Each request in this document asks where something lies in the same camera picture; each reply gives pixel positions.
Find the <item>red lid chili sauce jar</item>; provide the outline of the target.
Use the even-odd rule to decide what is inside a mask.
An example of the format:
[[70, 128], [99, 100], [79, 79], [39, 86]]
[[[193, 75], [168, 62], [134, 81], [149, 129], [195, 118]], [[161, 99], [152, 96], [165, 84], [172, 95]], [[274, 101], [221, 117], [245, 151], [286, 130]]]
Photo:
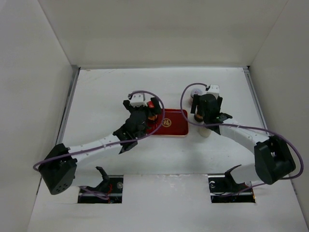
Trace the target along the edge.
[[153, 102], [148, 101], [147, 106], [149, 108], [148, 120], [151, 121], [151, 122], [156, 122], [158, 115], [157, 115], [157, 113], [155, 113], [155, 106], [154, 106]]

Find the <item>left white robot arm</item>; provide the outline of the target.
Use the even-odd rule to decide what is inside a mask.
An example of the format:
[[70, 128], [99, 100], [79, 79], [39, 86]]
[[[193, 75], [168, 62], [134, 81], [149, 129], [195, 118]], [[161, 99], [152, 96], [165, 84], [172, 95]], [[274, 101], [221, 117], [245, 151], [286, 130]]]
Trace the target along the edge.
[[50, 194], [58, 195], [71, 185], [77, 185], [76, 171], [83, 165], [99, 160], [104, 155], [118, 155], [134, 148], [147, 137], [151, 117], [161, 114], [157, 98], [149, 101], [125, 100], [130, 116], [112, 134], [99, 140], [76, 146], [55, 145], [46, 158], [34, 167], [41, 174]]

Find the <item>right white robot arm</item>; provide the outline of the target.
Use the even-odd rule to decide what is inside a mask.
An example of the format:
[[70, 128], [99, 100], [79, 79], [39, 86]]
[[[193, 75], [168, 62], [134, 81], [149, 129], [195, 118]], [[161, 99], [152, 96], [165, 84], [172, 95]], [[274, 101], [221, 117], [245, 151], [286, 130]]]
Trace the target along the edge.
[[254, 156], [253, 164], [238, 165], [226, 171], [227, 190], [235, 191], [249, 181], [272, 185], [295, 170], [292, 146], [281, 135], [274, 132], [266, 135], [263, 128], [241, 126], [231, 115], [221, 112], [222, 101], [222, 97], [214, 94], [195, 94], [191, 113], [200, 128], [233, 140]]

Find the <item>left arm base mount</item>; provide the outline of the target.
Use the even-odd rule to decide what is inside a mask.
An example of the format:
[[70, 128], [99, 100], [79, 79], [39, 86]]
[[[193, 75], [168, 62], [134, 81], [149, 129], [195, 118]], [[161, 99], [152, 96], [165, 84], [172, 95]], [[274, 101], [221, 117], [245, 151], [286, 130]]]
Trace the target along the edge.
[[82, 186], [77, 203], [85, 204], [117, 204], [122, 203], [124, 176], [108, 175], [102, 167], [96, 169], [101, 175], [101, 181], [95, 187]]

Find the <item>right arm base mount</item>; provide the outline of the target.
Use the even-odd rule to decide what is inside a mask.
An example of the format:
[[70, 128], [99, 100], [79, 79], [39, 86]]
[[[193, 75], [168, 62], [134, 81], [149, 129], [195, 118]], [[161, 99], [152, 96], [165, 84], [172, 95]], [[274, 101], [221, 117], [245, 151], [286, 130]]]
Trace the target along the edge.
[[223, 174], [208, 175], [210, 198], [212, 203], [255, 203], [255, 196], [252, 189], [248, 188], [251, 183], [237, 184], [232, 178], [231, 171], [236, 169], [235, 166]]

